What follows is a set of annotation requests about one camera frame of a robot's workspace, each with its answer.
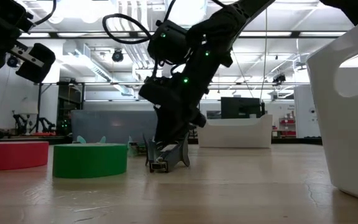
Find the wooden table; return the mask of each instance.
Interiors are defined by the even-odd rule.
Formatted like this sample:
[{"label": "wooden table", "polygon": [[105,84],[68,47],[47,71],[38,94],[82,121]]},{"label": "wooden table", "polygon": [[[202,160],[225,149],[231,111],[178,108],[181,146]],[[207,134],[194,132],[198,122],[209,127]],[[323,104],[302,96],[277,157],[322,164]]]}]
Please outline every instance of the wooden table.
[{"label": "wooden table", "polygon": [[358,223],[358,199],[335,189],[323,148],[198,149],[191,166],[53,179],[48,166],[0,172],[0,224]]}]

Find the computer screen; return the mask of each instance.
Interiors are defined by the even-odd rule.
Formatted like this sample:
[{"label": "computer screen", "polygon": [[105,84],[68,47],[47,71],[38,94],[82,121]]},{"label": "computer screen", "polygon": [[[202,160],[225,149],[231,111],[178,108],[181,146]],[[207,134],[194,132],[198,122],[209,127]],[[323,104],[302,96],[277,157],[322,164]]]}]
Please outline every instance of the computer screen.
[{"label": "computer screen", "polygon": [[259,98],[221,98],[222,119],[249,118],[250,114],[256,114],[257,118],[261,117]]}]

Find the ceiling light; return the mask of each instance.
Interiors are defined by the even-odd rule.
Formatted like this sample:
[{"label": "ceiling light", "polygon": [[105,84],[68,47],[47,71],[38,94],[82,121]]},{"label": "ceiling light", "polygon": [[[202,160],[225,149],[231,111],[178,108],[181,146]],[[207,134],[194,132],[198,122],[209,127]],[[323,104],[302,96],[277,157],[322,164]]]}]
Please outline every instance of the ceiling light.
[{"label": "ceiling light", "polygon": [[48,21],[52,24],[59,24],[63,22],[63,20],[64,20],[63,16],[57,16],[57,15],[53,15],[50,19],[48,19]]},{"label": "ceiling light", "polygon": [[[165,8],[168,9],[172,0],[165,0]],[[172,22],[190,26],[201,21],[206,15],[207,0],[180,0],[176,1],[169,15]]]},{"label": "ceiling light", "polygon": [[298,2],[275,2],[268,9],[275,10],[313,10],[313,9],[329,9],[329,6],[326,6],[319,2],[317,5],[311,5],[307,3],[298,3]]},{"label": "ceiling light", "polygon": [[310,37],[340,37],[346,32],[301,32],[300,36],[310,36]]},{"label": "ceiling light", "polygon": [[85,100],[85,102],[109,102],[109,100]]},{"label": "ceiling light", "polygon": [[59,37],[80,37],[86,35],[87,33],[58,33]]},{"label": "ceiling light", "polygon": [[235,85],[237,83],[235,82],[214,82],[214,83],[210,83],[210,86],[218,86],[218,85]]},{"label": "ceiling light", "polygon": [[87,14],[87,15],[81,16],[81,19],[83,22],[85,22],[87,24],[93,24],[99,20],[99,17],[92,15],[92,14]]},{"label": "ceiling light", "polygon": [[247,32],[243,31],[240,34],[240,37],[289,37],[291,36],[292,32]]},{"label": "ceiling light", "polygon": [[40,37],[49,37],[49,34],[48,33],[31,33],[31,34],[23,33],[22,35],[20,35],[20,38],[40,38]]},{"label": "ceiling light", "polygon": [[138,33],[139,37],[147,37],[147,35],[144,32]]}]

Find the black robot arm segment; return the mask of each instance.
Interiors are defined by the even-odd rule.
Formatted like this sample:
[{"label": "black robot arm segment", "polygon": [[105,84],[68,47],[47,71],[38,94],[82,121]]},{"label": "black robot arm segment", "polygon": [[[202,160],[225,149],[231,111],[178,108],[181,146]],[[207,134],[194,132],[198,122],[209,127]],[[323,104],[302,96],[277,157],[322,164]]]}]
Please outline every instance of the black robot arm segment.
[{"label": "black robot arm segment", "polygon": [[24,61],[18,75],[40,83],[47,76],[55,61],[55,54],[42,44],[35,44],[31,49],[17,41],[22,32],[30,32],[36,25],[47,20],[46,18],[33,23],[33,15],[14,0],[0,0],[0,68],[5,64],[6,54],[16,56]]}]

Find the ceiling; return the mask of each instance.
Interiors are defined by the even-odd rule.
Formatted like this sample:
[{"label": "ceiling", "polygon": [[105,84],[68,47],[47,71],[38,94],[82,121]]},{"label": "ceiling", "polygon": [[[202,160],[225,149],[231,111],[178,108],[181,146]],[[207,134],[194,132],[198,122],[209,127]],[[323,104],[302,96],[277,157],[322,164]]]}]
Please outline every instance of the ceiling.
[{"label": "ceiling", "polygon": [[[52,6],[51,1],[19,1],[35,14],[35,17],[44,17]],[[66,15],[60,23],[46,22],[36,27],[34,32],[102,32],[101,18],[104,15],[121,12],[129,16],[136,15],[138,21],[147,26],[150,31],[156,29],[155,21],[163,19],[165,15],[165,5],[163,0],[62,0],[61,2],[77,2],[71,4],[71,7],[61,6],[59,14]],[[78,2],[86,2],[88,5],[85,9],[76,8]],[[177,0],[178,2],[198,2],[196,0]],[[233,1],[223,0],[225,4]],[[192,5],[188,5],[186,12],[191,12]],[[208,1],[206,15],[203,19],[208,18],[216,12],[219,6]],[[93,16],[95,22],[86,23],[81,16],[77,14],[86,14]],[[113,21],[125,31],[138,30],[124,22]],[[254,19],[246,28],[247,31],[347,31],[353,25],[347,17],[338,9],[326,7],[316,0],[276,0],[267,9]],[[230,68],[221,66],[214,78],[214,82],[262,82],[264,76],[271,80],[272,77],[279,73],[284,73],[288,82],[296,81],[294,78],[293,62],[304,61],[308,54],[320,49],[330,43],[333,39],[263,39],[263,38],[246,38],[238,39],[233,45],[231,54],[233,64]],[[141,82],[151,70],[138,68],[152,68],[153,61],[147,54],[147,44],[132,46],[122,45],[110,39],[77,39],[75,42],[78,48],[87,45],[91,50],[91,59],[100,67],[114,76],[116,80],[122,82]],[[113,62],[111,60],[114,49],[120,48],[124,52],[122,62]],[[75,63],[70,60],[70,56],[63,56],[59,59],[62,64],[61,77],[73,77],[86,82],[95,82],[95,74],[81,63]],[[162,75],[169,75],[170,67],[164,66],[160,72]]]}]

